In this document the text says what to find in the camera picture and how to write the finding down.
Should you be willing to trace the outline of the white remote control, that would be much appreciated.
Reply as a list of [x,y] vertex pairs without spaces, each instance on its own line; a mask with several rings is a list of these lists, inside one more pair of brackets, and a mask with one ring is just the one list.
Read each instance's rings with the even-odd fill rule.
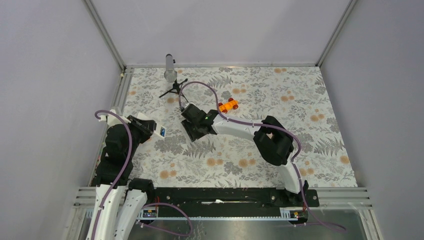
[[[166,133],[167,133],[167,129],[161,125],[160,123],[158,123],[155,119],[153,119],[150,116],[147,116],[145,114],[143,114],[142,112],[138,112],[137,114],[137,118],[142,120],[142,121],[153,121],[153,133],[157,136],[159,136],[160,138],[164,139],[166,137]],[[165,129],[165,136],[161,136],[161,128]]]

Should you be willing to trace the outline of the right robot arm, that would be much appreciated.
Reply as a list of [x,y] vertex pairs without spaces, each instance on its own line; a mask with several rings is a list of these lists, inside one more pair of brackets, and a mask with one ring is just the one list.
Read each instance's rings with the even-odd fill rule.
[[295,138],[275,117],[268,115],[263,120],[251,121],[230,118],[214,109],[205,112],[192,103],[181,106],[180,110],[184,117],[181,124],[192,142],[206,135],[228,135],[252,141],[261,157],[277,167],[283,178],[287,201],[299,206],[307,199],[307,182],[301,180],[289,160],[294,151]]

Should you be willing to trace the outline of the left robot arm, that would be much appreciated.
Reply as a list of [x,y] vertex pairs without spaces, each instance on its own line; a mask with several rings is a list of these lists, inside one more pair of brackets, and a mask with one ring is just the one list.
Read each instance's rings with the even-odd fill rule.
[[92,181],[95,203],[88,240],[126,240],[142,206],[155,200],[155,192],[143,184],[150,180],[130,180],[132,159],[139,145],[149,140],[161,128],[150,117],[139,112],[137,116],[118,116],[106,111],[100,117],[108,129]]

